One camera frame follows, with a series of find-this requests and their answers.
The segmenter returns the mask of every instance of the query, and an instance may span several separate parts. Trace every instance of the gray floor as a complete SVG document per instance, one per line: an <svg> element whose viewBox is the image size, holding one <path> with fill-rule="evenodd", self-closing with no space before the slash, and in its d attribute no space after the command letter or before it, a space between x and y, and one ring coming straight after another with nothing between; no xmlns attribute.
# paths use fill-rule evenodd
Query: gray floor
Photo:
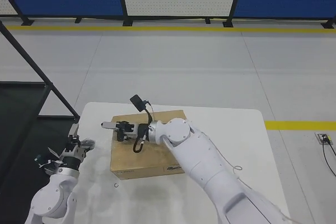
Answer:
<svg viewBox="0 0 336 224"><path fill-rule="evenodd" d="M36 25L73 25L38 20ZM143 22L194 25L194 22ZM213 23L220 26L221 21ZM86 21L84 25L121 25ZM319 29L318 22L239 21L236 27ZM265 120L336 120L336 34L248 32L12 32L66 99L258 109ZM0 35L0 81L39 81ZM49 96L41 114L69 114ZM315 131L268 131L292 218L336 223L336 179ZM336 149L336 132L329 132ZM336 170L332 154L329 159Z"/></svg>

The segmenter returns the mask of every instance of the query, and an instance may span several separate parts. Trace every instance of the metal rod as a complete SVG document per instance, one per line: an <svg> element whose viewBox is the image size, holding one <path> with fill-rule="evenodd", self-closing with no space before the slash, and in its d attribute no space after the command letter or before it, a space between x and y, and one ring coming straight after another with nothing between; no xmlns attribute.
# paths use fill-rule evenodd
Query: metal rod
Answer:
<svg viewBox="0 0 336 224"><path fill-rule="evenodd" d="M1 22L0 32L6 37L10 44L21 54L24 60L33 68L33 70L43 79L43 81L52 87L52 91L61 100L61 102L67 107L67 109L73 114L75 118L80 118L79 114L74 110L74 108L69 104L69 102L62 96L50 79L45 75L45 73L40 69L40 67L34 62L34 60L29 56L29 54L24 50L24 48L17 42L17 40L12 36L12 34L6 29L6 27Z"/></svg>

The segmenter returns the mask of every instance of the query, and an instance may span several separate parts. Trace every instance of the white cable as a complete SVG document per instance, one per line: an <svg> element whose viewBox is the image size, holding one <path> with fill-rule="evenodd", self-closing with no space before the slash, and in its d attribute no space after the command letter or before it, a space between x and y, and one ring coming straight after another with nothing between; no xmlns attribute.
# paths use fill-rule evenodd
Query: white cable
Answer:
<svg viewBox="0 0 336 224"><path fill-rule="evenodd" d="M242 167L241 166L233 166L224 156L223 156L223 154L220 152L220 150L216 147L216 149L218 150L218 152L219 152L219 154L223 157L223 159L233 168L233 173L234 173L234 175L236 175L235 174L235 170L239 170L239 171L241 171L242 170ZM256 190L254 190L253 188L251 188L249 185L247 185L239 176L237 176L236 175L236 177L237 177L237 179L240 181L240 182L242 182L246 187L248 187L249 189L251 189L251 190L253 190L253 191L255 191L255 192L257 192ZM301 222L298 222L298 221L296 221L296 220L293 220L292 218L290 218L289 216L287 216L287 215L285 215L282 211L281 211L281 209L277 206L277 205L275 205L274 203L272 203L268 198L266 198L273 206L275 206L275 208L280 212L280 214L284 217L284 218L286 218L287 220L290 220L291 222L294 222L294 223L296 223L296 224L302 224Z"/></svg>

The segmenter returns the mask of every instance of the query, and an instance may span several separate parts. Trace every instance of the white table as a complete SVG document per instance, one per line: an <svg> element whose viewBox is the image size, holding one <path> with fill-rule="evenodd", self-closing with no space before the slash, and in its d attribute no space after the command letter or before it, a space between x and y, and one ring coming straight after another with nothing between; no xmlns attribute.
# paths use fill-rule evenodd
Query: white table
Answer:
<svg viewBox="0 0 336 224"><path fill-rule="evenodd" d="M155 111L183 109L196 127L210 136L223 155L243 167L239 176L285 214L288 209L262 114L257 110L153 106ZM80 167L75 224L217 223L205 192L185 174L119 180L110 172L112 131L101 128L115 115L135 114L131 104L90 102L78 134L96 148Z"/></svg>

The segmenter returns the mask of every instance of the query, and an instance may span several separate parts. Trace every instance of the black metal frame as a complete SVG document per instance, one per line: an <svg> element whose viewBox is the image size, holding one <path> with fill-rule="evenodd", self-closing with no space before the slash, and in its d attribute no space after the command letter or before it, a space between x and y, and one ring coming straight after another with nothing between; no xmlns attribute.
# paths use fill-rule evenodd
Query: black metal frame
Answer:
<svg viewBox="0 0 336 224"><path fill-rule="evenodd" d="M15 0L9 0L9 3L12 5L13 9L16 11L17 15L21 18L22 24L21 26L31 26L31 24L34 22L34 20L29 20L26 16L24 16L16 4Z"/></svg>
<svg viewBox="0 0 336 224"><path fill-rule="evenodd" d="M45 75L45 73L40 69L40 67L34 62L34 60L29 56L29 54L24 50L24 48L17 42L17 40L12 36L12 34L6 29L0 20L0 32L4 37L10 42L10 44L17 50L17 52L24 58L24 60L33 68L33 70L41 77L41 79L50 86L51 90L60 99L60 101L67 107L67 109L73 114L77 119L80 118L78 113L69 104L69 102L62 96L58 89L54 86L51 80Z"/></svg>
<svg viewBox="0 0 336 224"><path fill-rule="evenodd" d="M336 15L333 18L330 18L327 22L321 23L325 29L333 29L333 24L336 24Z"/></svg>
<svg viewBox="0 0 336 224"><path fill-rule="evenodd" d="M30 88L44 87L44 91L42 93L42 98L40 102L37 104L36 108L31 112L28 121L24 124L16 140L13 142L11 146L8 147L13 149L13 151L7 158L7 166L4 169L0 170L0 177L4 177L5 174L10 171L12 165L14 164L14 160L16 159L19 150L21 149L27 135L29 134L32 125L35 123L41 108L44 106L46 99L52 90L52 86L47 85L45 82L0 82L0 86L8 86L8 87L29 86ZM5 178L0 178L0 188L4 183L4 180Z"/></svg>
<svg viewBox="0 0 336 224"><path fill-rule="evenodd" d="M12 7L17 12L18 17L20 17L23 21L22 26L30 26L34 20L29 20L28 17L31 18L76 18L75 23L78 24L81 22L83 18L98 18L98 19L106 19L106 20L123 20L123 26L132 26L133 21L149 21L149 20L181 20L181 19L193 19L193 18L203 18L206 21L206 24L210 24L211 18L224 18L226 22L223 22L224 27L233 27L232 19L234 16L235 8L238 0L233 0L232 7L230 9L230 13L228 16L223 17L203 17L203 16L128 16L127 6L125 4L125 0L120 0L122 7L122 16L92 16L92 15L24 15L15 0L9 0ZM1 17L17 17L16 15L0 15Z"/></svg>
<svg viewBox="0 0 336 224"><path fill-rule="evenodd" d="M232 19L252 19L252 20L328 20L323 26L326 25L331 28L332 24L336 24L336 16L334 18L321 18L321 17L241 17L234 16L235 9L237 6L238 0L233 0L232 7L229 13L229 16L226 17L202 17L202 16L128 16L127 15L127 7L125 4L125 0L121 1L122 16L92 16L92 15L23 15L15 0L9 0L13 8L16 10L18 15L0 15L0 17L20 17L23 20L22 25L30 26L33 23L33 20L29 20L30 18L76 18L75 23L78 24L82 21L83 18L96 18L96 19L104 19L104 20L122 20L123 26L132 26L133 21L149 21L149 20L181 20L181 19L194 19L194 18L202 18L205 19L206 24L210 24L210 19L213 18L224 18L226 19L223 22L224 27L233 27Z"/></svg>
<svg viewBox="0 0 336 224"><path fill-rule="evenodd" d="M44 82L0 82L2 87L22 87L27 86L28 88L42 88L41 99L38 104L35 105L34 109L30 111L27 121L23 124L20 134L15 138L13 143L8 147L11 153L7 156L7 166L0 170L0 177L5 177L5 174L10 171L17 154L19 153L24 141L27 138L32 126L35 121L39 119L74 119L78 121L80 116L74 110L69 102L62 96L50 79L44 74L44 72L39 68L39 66L34 62L34 60L28 55L28 53L23 49L23 47L17 42L17 40L11 35L11 33L6 29L0 20L0 32L2 35L10 42L10 44L19 52L19 54L24 58L26 62L33 68L33 70L41 77ZM67 109L73 114L73 116L40 116L41 108L44 106L46 99L49 94L53 91L60 101L67 107ZM0 189L4 183L5 178L0 178Z"/></svg>

